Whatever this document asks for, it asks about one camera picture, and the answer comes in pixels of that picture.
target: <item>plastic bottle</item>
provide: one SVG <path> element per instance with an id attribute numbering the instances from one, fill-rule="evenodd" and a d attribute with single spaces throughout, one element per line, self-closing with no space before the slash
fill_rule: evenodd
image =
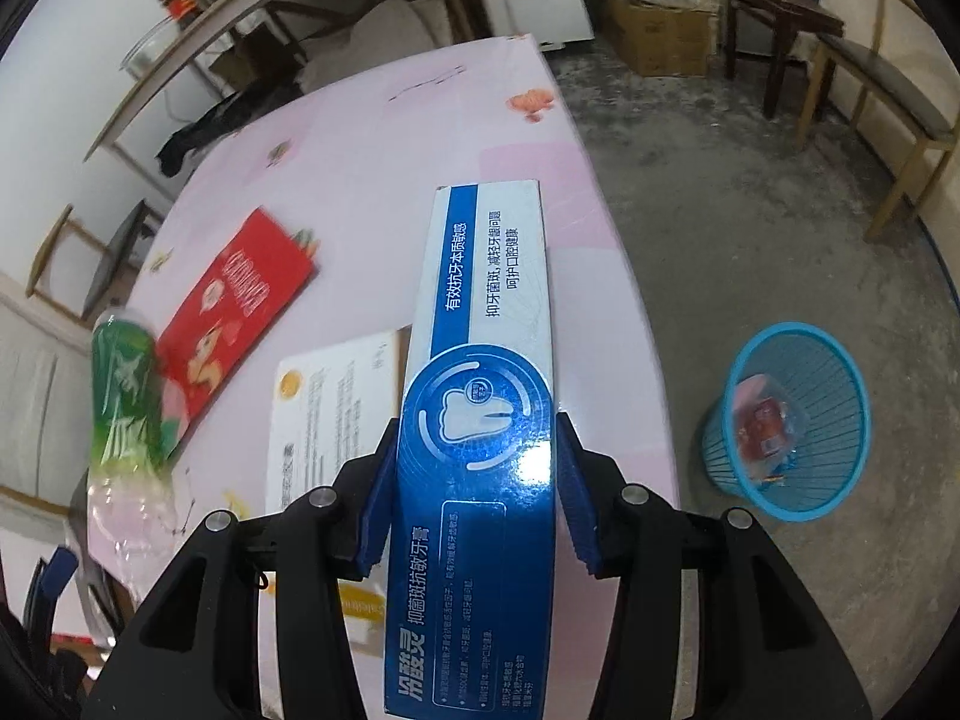
<path id="1" fill-rule="evenodd" d="M 93 441 L 88 501 L 113 542 L 120 581 L 139 603 L 173 555 L 171 461 L 160 447 L 155 339 L 128 309 L 107 309 L 93 330 Z"/>

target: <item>cardboard box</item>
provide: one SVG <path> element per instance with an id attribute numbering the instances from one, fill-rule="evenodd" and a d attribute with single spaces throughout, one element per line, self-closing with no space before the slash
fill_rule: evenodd
<path id="1" fill-rule="evenodd" d="M 544 711 L 552 368 L 538 183 L 439 189 L 400 414 L 390 714 L 539 720 Z"/>
<path id="2" fill-rule="evenodd" d="M 716 15 L 607 0 L 604 36 L 641 76 L 705 76 Z"/>

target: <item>fabric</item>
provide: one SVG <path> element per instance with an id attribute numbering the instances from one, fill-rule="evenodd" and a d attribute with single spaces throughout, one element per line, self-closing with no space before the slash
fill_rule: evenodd
<path id="1" fill-rule="evenodd" d="M 244 89 L 222 100 L 198 121 L 177 130 L 157 153 L 160 172 L 174 176 L 184 166 L 186 155 L 194 149 L 209 146 L 218 138 L 243 127 L 244 124 L 280 108 L 299 97 L 299 90 L 291 81 L 277 84 L 273 80 L 258 79 Z"/>
<path id="2" fill-rule="evenodd" d="M 387 0 L 363 16 L 342 45 L 327 42 L 299 74 L 304 95 L 365 70 L 440 47 L 404 0 Z"/>

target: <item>red envelope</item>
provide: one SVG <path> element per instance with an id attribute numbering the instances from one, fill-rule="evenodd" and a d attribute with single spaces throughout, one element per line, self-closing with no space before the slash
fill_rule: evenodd
<path id="1" fill-rule="evenodd" d="M 217 255 L 157 342 L 167 454 L 313 269 L 260 208 Z"/>

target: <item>chair seat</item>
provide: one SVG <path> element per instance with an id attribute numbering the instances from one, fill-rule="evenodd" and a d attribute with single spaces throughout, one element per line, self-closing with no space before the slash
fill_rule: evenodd
<path id="1" fill-rule="evenodd" d="M 90 282 L 90 291 L 86 294 L 86 300 L 83 302 L 83 312 L 80 316 L 89 319 L 90 314 L 97 307 L 100 299 L 107 294 L 107 290 L 112 285 L 120 269 L 128 263 L 130 255 L 133 253 L 133 247 L 136 245 L 137 238 L 147 216 L 151 209 L 147 201 L 141 200 L 133 206 L 133 210 L 124 219 L 123 224 L 117 227 L 113 233 L 110 243 L 107 244 L 107 253 L 101 259 L 97 271 L 93 274 L 93 281 Z"/>
<path id="2" fill-rule="evenodd" d="M 813 0 L 744 0 L 750 6 L 765 10 L 773 15 L 788 14 L 798 20 L 798 28 L 803 31 L 843 33 L 843 20 L 837 18 L 817 1 Z"/>
<path id="3" fill-rule="evenodd" d="M 953 143 L 952 128 L 937 106 L 903 73 L 882 56 L 875 55 L 866 46 L 834 35 L 821 34 L 819 38 L 831 50 L 846 59 L 880 89 L 884 90 L 906 114 L 934 141 Z"/>

